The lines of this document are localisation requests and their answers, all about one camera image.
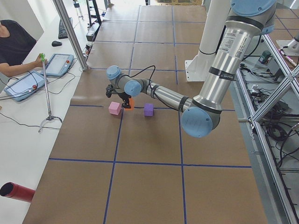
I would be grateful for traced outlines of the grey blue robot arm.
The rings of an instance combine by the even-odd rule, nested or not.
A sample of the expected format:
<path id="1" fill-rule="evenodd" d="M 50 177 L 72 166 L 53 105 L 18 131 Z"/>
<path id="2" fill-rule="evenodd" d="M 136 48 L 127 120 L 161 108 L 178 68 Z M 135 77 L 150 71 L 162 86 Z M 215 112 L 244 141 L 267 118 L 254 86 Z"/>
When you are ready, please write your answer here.
<path id="1" fill-rule="evenodd" d="M 181 125 L 187 134 L 195 138 L 208 135 L 219 124 L 221 102 L 230 83 L 235 79 L 250 41 L 255 36 L 273 30 L 276 1 L 232 0 L 229 10 L 220 46 L 197 96 L 189 98 L 150 79 L 130 77 L 116 65 L 106 70 L 110 81 L 106 96 L 117 94 L 123 100 L 122 106 L 130 108 L 129 99 L 145 93 L 182 112 Z"/>

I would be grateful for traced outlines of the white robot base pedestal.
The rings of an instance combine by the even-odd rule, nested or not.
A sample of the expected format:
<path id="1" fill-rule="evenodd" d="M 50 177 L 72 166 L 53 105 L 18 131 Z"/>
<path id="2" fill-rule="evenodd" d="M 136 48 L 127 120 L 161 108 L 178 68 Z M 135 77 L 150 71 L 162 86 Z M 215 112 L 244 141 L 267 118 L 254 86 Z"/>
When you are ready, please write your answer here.
<path id="1" fill-rule="evenodd" d="M 212 0 L 210 2 L 199 51 L 192 60 L 185 61 L 188 82 L 205 81 L 215 59 L 221 35 L 225 31 L 225 21 L 229 11 L 229 0 Z"/>

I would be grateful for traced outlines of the person's right hand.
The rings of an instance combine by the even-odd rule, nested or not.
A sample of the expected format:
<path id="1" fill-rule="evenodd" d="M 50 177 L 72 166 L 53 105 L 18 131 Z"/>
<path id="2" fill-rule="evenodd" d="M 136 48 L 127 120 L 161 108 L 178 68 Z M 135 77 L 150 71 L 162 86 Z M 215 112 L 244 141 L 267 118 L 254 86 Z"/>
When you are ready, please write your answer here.
<path id="1" fill-rule="evenodd" d="M 43 60 L 40 56 L 37 57 L 37 59 L 34 61 L 35 67 L 42 67 L 43 66 Z"/>

